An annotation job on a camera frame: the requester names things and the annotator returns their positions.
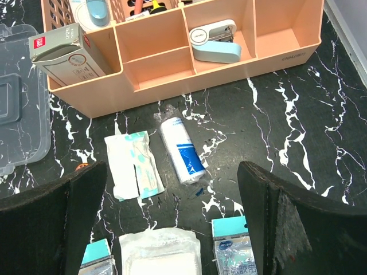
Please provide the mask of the white teal dressing packet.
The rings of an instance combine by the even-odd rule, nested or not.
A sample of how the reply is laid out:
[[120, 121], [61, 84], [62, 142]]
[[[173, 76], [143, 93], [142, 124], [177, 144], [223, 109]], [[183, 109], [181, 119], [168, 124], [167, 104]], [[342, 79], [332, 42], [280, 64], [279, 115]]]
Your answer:
[[104, 141], [116, 199], [146, 199], [165, 191], [147, 131], [107, 136]]

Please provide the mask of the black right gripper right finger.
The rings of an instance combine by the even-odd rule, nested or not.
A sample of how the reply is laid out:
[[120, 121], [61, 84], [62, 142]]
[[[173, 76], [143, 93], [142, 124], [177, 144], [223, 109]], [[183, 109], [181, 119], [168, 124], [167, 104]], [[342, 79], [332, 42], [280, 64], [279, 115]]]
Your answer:
[[322, 197], [253, 162], [237, 170], [259, 274], [365, 274], [366, 210]]

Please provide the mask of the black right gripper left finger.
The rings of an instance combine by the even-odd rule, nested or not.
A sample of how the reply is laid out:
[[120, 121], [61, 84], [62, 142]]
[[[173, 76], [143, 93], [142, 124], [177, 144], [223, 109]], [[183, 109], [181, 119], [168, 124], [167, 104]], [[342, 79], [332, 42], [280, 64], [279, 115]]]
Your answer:
[[96, 162], [1, 199], [1, 274], [78, 274], [106, 181]]

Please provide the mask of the white gauze pad packet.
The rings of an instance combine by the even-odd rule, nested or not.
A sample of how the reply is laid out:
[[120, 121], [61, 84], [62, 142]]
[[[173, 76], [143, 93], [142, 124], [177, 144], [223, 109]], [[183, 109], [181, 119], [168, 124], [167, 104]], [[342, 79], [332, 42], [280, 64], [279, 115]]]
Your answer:
[[189, 230], [167, 227], [119, 237], [122, 274], [201, 274], [201, 244]]

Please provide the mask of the white blue bandage roll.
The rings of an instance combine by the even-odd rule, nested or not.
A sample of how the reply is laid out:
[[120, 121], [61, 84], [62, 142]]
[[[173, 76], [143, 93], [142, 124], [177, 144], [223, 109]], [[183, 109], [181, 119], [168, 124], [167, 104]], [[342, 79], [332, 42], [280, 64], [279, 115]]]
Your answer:
[[168, 104], [154, 119], [179, 184], [190, 189], [191, 199], [203, 195], [211, 183], [178, 109]]

